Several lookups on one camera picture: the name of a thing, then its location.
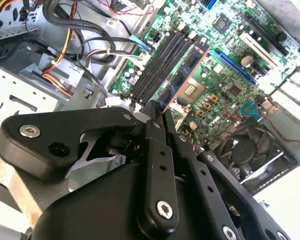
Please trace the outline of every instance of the blue pcie slot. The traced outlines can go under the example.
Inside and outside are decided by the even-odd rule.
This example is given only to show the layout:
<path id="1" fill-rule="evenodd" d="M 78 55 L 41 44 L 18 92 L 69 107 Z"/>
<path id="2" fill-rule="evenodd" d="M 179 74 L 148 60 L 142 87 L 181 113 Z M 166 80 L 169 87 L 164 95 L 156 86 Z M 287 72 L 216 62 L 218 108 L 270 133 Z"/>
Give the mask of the blue pcie slot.
<path id="1" fill-rule="evenodd" d="M 217 0 L 211 0 L 208 5 L 206 6 L 207 9 L 211 10 L 213 6 L 215 5 Z"/>
<path id="2" fill-rule="evenodd" d="M 183 84 L 188 81 L 209 50 L 209 45 L 201 41 L 195 43 L 158 99 L 163 113 L 167 110 L 172 100 L 177 96 L 178 91 L 182 88 Z"/>
<path id="3" fill-rule="evenodd" d="M 234 71 L 236 71 L 238 74 L 240 74 L 244 79 L 246 79 L 249 83 L 251 83 L 253 86 L 258 86 L 258 81 L 248 72 L 243 70 L 238 64 L 236 64 L 232 59 L 230 59 L 226 54 L 223 52 L 216 52 L 211 50 L 210 53 L 218 56 L 220 60 L 222 60 L 224 63 L 226 63 L 229 67 L 231 67 Z"/>

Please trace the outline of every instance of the ram slot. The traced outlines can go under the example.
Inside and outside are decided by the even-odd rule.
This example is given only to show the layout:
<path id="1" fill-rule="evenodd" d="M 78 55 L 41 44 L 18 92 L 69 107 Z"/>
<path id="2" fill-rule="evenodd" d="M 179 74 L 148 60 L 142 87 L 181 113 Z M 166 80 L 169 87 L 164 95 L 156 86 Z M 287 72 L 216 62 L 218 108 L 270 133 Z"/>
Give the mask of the ram slot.
<path id="1" fill-rule="evenodd" d="M 184 56 L 186 51 L 189 49 L 193 41 L 186 40 L 180 46 L 180 51 L 176 52 L 174 56 L 171 58 L 169 65 L 165 67 L 162 71 L 160 71 L 160 75 L 156 78 L 157 81 L 146 91 L 146 95 L 142 97 L 143 102 L 147 102 L 151 97 L 155 94 L 155 92 L 159 89 L 159 87 L 163 84 L 166 78 L 171 74 L 173 68 L 177 65 L 180 59 Z"/>
<path id="2" fill-rule="evenodd" d="M 174 52 L 179 51 L 178 47 L 184 40 L 184 34 L 177 32 L 175 37 L 173 37 L 167 45 L 159 49 L 160 53 L 151 61 L 150 65 L 146 67 L 146 70 L 138 80 L 139 85 L 133 89 L 132 94 L 135 99 L 142 99 L 143 94 L 147 91 L 147 86 L 156 81 L 156 75 L 168 64 Z"/>
<path id="3" fill-rule="evenodd" d="M 276 48 L 283 56 L 287 56 L 289 52 L 273 37 L 269 34 L 263 27 L 255 21 L 250 15 L 242 15 L 243 19 L 246 23 L 257 31 L 261 36 L 263 36 L 269 44 L 271 44 L 274 48 Z"/>
<path id="4" fill-rule="evenodd" d="M 249 34 L 242 33 L 240 39 L 247 44 L 256 54 L 258 54 L 263 60 L 265 60 L 272 68 L 280 68 L 280 63 L 277 62 L 271 55 L 254 40 Z"/>
<path id="5" fill-rule="evenodd" d="M 201 41 L 198 41 L 193 46 L 190 53 L 184 59 L 180 68 L 174 74 L 172 80 L 166 86 L 162 95 L 158 99 L 163 113 L 167 110 L 172 100 L 177 96 L 179 90 L 182 88 L 184 83 L 188 81 L 209 50 L 210 46 Z"/>
<path id="6" fill-rule="evenodd" d="M 246 79 L 252 85 L 257 86 L 259 84 L 258 81 L 251 74 L 243 70 L 238 64 L 236 64 L 231 58 L 229 58 L 223 52 L 215 52 L 212 50 L 210 51 L 210 53 L 216 55 L 222 62 L 227 64 L 231 69 L 237 72 L 241 77 Z"/>

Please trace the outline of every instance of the black ram slot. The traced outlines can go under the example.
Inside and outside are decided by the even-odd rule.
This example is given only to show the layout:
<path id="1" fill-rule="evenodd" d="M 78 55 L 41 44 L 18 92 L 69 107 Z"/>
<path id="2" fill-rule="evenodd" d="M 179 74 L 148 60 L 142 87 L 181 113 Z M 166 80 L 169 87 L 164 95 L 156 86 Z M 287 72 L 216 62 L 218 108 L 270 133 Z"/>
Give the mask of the black ram slot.
<path id="1" fill-rule="evenodd" d="M 242 16 L 251 28 L 257 31 L 261 36 L 263 36 L 269 42 L 269 44 L 275 47 L 283 56 L 287 56 L 289 54 L 289 52 L 273 36 L 271 36 L 271 34 L 263 29 L 263 27 L 250 15 L 245 14 Z"/>
<path id="2" fill-rule="evenodd" d="M 137 100 L 141 99 L 141 96 L 148 90 L 148 86 L 151 86 L 157 80 L 156 76 L 169 64 L 172 56 L 180 51 L 179 46 L 183 41 L 185 41 L 184 34 L 178 32 L 176 38 L 172 39 L 170 44 L 167 44 L 164 49 L 160 49 L 159 56 L 153 59 L 152 65 L 147 67 L 147 70 L 138 80 L 138 82 L 141 81 L 141 86 L 132 92 L 133 97 Z"/>
<path id="3" fill-rule="evenodd" d="M 143 79 L 145 79 L 145 76 L 148 74 L 149 70 L 151 70 L 151 67 L 153 66 L 153 64 L 156 64 L 157 62 L 155 62 L 155 60 L 157 60 L 158 58 L 160 58 L 162 55 L 164 55 L 165 51 L 167 49 L 169 49 L 169 47 L 171 46 L 171 44 L 174 43 L 174 41 L 178 39 L 178 34 L 176 32 L 173 32 L 169 38 L 166 40 L 166 42 L 164 43 L 164 45 L 160 48 L 162 49 L 158 55 L 155 57 L 155 59 L 153 59 L 151 61 L 150 66 L 147 66 L 146 69 L 143 71 L 142 76 L 140 77 L 140 79 L 136 82 L 133 90 L 132 90 L 132 94 L 137 93 L 142 87 L 143 87 Z"/>
<path id="4" fill-rule="evenodd" d="M 166 78 L 170 75 L 174 66 L 180 61 L 180 59 L 184 56 L 186 51 L 189 49 L 193 41 L 185 41 L 182 46 L 180 46 L 181 51 L 176 54 L 173 58 L 173 61 L 170 62 L 170 66 L 167 66 L 165 70 L 161 71 L 160 75 L 157 77 L 157 81 L 155 84 L 146 92 L 146 95 L 142 97 L 143 102 L 147 102 L 151 97 L 155 94 L 155 92 L 159 89 L 159 87 L 163 84 Z"/>

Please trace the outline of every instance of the electronic component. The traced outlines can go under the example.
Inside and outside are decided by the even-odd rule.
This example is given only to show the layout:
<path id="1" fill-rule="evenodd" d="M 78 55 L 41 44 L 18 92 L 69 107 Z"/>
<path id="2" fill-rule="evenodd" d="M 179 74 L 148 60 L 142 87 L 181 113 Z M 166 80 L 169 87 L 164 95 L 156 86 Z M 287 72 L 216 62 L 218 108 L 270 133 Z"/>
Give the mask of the electronic component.
<path id="1" fill-rule="evenodd" d="M 168 77 L 179 60 L 184 56 L 191 41 L 181 32 L 173 32 L 166 38 L 159 53 L 146 65 L 140 79 L 135 84 L 132 95 L 143 103 L 147 102 Z"/>
<path id="2" fill-rule="evenodd" d="M 194 122 L 194 121 L 191 121 L 191 122 L 189 123 L 189 126 L 190 126 L 190 128 L 191 128 L 192 130 L 196 130 L 196 129 L 198 128 L 198 125 L 197 125 L 196 122 Z"/>
<path id="3" fill-rule="evenodd" d="M 174 79 L 175 84 L 176 81 L 180 79 L 178 78 L 178 75 L 180 74 L 182 73 L 178 73 L 176 78 Z M 204 92 L 204 86 L 198 83 L 193 78 L 189 78 L 189 80 L 185 82 L 182 88 L 180 89 L 180 94 L 178 96 L 183 98 L 190 104 L 193 103 L 203 92 Z"/>
<path id="4" fill-rule="evenodd" d="M 231 26 L 232 21 L 228 19 L 224 14 L 221 14 L 216 21 L 213 23 L 214 29 L 216 29 L 220 34 L 224 34 Z"/>
<path id="5" fill-rule="evenodd" d="M 210 50 L 210 46 L 201 41 L 198 41 L 193 46 L 190 53 L 188 54 L 188 56 L 182 63 L 181 67 L 174 74 L 171 82 L 167 85 L 167 87 L 163 91 L 162 95 L 164 95 L 167 90 L 169 90 L 171 92 L 169 103 L 173 100 L 173 98 L 175 97 L 175 95 L 177 94 L 177 92 L 179 91 L 181 86 L 183 85 L 180 82 L 178 82 L 179 86 L 176 85 L 175 78 L 177 77 L 177 74 L 179 72 L 182 73 L 183 74 L 182 82 L 186 83 L 189 80 L 190 76 L 195 71 L 195 69 L 198 67 L 198 65 L 202 61 L 202 59 L 207 55 L 209 50 Z M 164 101 L 164 99 L 162 97 L 159 97 L 158 102 L 161 104 L 162 112 L 165 112 L 165 110 L 169 106 L 169 104 L 166 104 L 166 101 Z"/>
<path id="6" fill-rule="evenodd" d="M 246 43 L 256 54 L 265 60 L 272 68 L 279 68 L 280 63 L 275 60 L 258 42 L 256 42 L 249 34 L 242 33 L 240 39 Z"/>
<path id="7" fill-rule="evenodd" d="M 244 79 L 249 81 L 249 83 L 251 83 L 254 86 L 258 85 L 257 80 L 251 74 L 243 70 L 238 64 L 232 61 L 226 54 L 224 54 L 223 52 L 217 53 L 213 50 L 211 50 L 210 53 L 218 56 L 220 60 L 226 63 L 230 68 L 232 68 L 238 74 L 240 74 Z"/>
<path id="8" fill-rule="evenodd" d="M 254 28 L 263 38 L 265 38 L 273 47 L 275 47 L 283 56 L 287 56 L 289 52 L 269 34 L 257 21 L 255 21 L 250 15 L 242 15 L 243 19 Z"/>
<path id="9" fill-rule="evenodd" d="M 241 66 L 245 67 L 246 69 L 251 67 L 254 63 L 254 57 L 251 55 L 246 55 L 241 59 Z"/>
<path id="10" fill-rule="evenodd" d="M 228 89 L 228 91 L 229 91 L 230 93 L 232 93 L 234 96 L 238 96 L 238 95 L 240 94 L 240 92 L 242 92 L 242 90 L 241 90 L 239 87 L 237 87 L 236 85 L 232 85 L 232 86 Z"/>
<path id="11" fill-rule="evenodd" d="M 201 3 L 209 10 L 213 8 L 217 0 L 202 0 Z"/>

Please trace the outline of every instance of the screw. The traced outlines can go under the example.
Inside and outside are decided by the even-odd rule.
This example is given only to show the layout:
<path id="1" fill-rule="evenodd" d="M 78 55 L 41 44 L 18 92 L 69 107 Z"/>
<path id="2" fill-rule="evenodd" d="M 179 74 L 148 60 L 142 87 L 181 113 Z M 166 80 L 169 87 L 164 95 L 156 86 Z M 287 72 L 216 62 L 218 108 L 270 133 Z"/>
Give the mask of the screw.
<path id="1" fill-rule="evenodd" d="M 186 138 L 184 136 L 180 135 L 179 138 L 181 139 L 182 142 L 186 142 Z"/>
<path id="2" fill-rule="evenodd" d="M 125 117 L 127 120 L 131 120 L 131 116 L 128 114 L 123 114 L 123 117 Z"/>
<path id="3" fill-rule="evenodd" d="M 214 162 L 214 159 L 213 159 L 213 157 L 212 156 L 210 156 L 210 155 L 206 155 L 205 156 L 209 161 L 211 161 L 211 162 Z"/>
<path id="4" fill-rule="evenodd" d="M 23 125 L 20 127 L 20 134 L 27 138 L 34 139 L 41 135 L 41 131 L 37 126 Z"/>
<path id="5" fill-rule="evenodd" d="M 165 219 L 171 219 L 173 216 L 173 210 L 171 206 L 165 201 L 158 201 L 156 204 L 158 213 Z"/>
<path id="6" fill-rule="evenodd" d="M 226 239 L 228 239 L 228 240 L 236 240 L 236 235 L 234 234 L 234 232 L 232 231 L 232 229 L 229 228 L 228 226 L 223 226 L 222 231 L 223 231 L 223 234 L 226 237 Z"/>
<path id="7" fill-rule="evenodd" d="M 281 240 L 287 240 L 286 237 L 278 231 L 278 236 Z"/>
<path id="8" fill-rule="evenodd" d="M 161 128 L 160 125 L 157 124 L 156 122 L 154 122 L 153 125 L 155 125 L 158 129 Z"/>

